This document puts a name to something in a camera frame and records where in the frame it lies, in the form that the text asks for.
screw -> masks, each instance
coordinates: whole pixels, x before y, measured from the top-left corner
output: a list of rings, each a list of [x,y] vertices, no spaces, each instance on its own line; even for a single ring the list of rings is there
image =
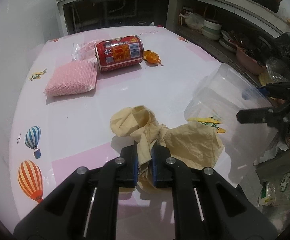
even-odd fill
[[[116,164],[123,164],[125,162],[125,159],[123,157],[118,157],[115,159]]]
[[[87,168],[86,168],[86,167],[79,167],[79,168],[77,169],[77,173],[78,173],[79,175],[83,175],[83,174],[85,174],[86,171],[87,171]]]
[[[204,168],[204,173],[207,175],[211,175],[214,173],[214,170],[213,170],[213,168],[206,167],[206,168]]]
[[[173,157],[168,157],[168,158],[166,159],[166,162],[167,162],[168,164],[174,164],[174,163],[176,162],[176,159],[173,158]]]

barcode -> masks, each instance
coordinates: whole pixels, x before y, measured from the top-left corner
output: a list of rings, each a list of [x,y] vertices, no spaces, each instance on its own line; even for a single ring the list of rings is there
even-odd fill
[[[128,46],[129,46],[129,50],[131,52],[131,58],[141,56],[140,45],[138,43],[128,44]]]
[[[112,63],[114,61],[113,57],[106,57],[106,63]]]

red can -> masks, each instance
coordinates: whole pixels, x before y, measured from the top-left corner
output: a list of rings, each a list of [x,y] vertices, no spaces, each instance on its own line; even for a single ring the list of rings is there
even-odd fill
[[[101,71],[111,71],[138,64],[144,59],[144,47],[138,36],[127,36],[95,44]]]

hot air balloon print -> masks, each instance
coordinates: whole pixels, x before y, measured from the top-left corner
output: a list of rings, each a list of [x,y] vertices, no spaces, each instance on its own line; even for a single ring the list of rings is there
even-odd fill
[[[38,126],[31,127],[24,138],[25,145],[34,150],[36,159],[41,157],[41,151],[37,148],[41,136],[41,129]]]
[[[18,183],[23,192],[31,199],[43,201],[43,180],[40,168],[32,161],[23,161],[18,168]]]

orange striped hot air balloon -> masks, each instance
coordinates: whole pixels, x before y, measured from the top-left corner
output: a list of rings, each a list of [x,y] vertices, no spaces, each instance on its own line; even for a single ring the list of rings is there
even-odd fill
[[[31,199],[41,203],[43,180],[40,168],[32,161],[23,161],[18,168],[18,183],[23,192]]]

